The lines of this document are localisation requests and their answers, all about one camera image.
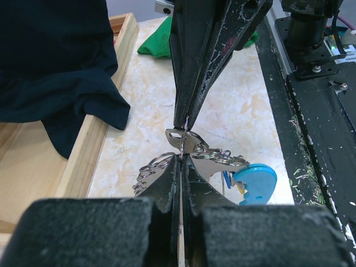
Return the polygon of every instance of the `navy blue cloth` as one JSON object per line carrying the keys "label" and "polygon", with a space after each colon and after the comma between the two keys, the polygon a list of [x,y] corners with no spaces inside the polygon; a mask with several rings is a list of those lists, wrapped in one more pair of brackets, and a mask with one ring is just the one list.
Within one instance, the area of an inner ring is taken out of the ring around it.
{"label": "navy blue cloth", "polygon": [[86,114],[126,127],[105,0],[0,0],[0,121],[41,120],[69,158]]}

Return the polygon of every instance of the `green cloth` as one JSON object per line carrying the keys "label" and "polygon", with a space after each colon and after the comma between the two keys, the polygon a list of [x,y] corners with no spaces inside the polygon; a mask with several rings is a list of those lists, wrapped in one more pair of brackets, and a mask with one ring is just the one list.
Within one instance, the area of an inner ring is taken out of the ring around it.
{"label": "green cloth", "polygon": [[[169,36],[171,33],[172,18],[168,17],[161,26],[140,46],[137,50],[139,54],[153,55],[153,57],[169,57]],[[245,47],[250,47],[258,40],[257,32],[251,36]]]}

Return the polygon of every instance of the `wooden box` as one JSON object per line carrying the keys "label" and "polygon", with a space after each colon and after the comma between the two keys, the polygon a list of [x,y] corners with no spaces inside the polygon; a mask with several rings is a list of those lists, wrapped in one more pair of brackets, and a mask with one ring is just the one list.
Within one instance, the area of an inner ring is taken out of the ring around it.
{"label": "wooden box", "polygon": [[[110,17],[119,65],[112,80],[120,90],[139,27],[132,13]],[[87,115],[69,160],[52,146],[41,122],[0,123],[0,254],[22,213],[47,197],[86,197],[107,124]]]}

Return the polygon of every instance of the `gray wall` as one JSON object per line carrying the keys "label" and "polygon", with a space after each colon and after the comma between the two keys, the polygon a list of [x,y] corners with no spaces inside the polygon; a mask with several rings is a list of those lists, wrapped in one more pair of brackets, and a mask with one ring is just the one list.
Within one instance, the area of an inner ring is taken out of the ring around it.
{"label": "gray wall", "polygon": [[155,12],[155,0],[106,0],[109,16],[133,13],[136,20],[163,17],[163,14]]}

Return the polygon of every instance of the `blue disc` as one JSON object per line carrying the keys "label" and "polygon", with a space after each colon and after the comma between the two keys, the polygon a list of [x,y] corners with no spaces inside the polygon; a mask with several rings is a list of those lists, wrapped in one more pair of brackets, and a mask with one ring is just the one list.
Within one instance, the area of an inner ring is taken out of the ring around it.
{"label": "blue disc", "polygon": [[240,205],[266,205],[276,187],[277,174],[268,165],[251,164],[247,170],[236,172],[235,181],[246,183],[248,191]]}

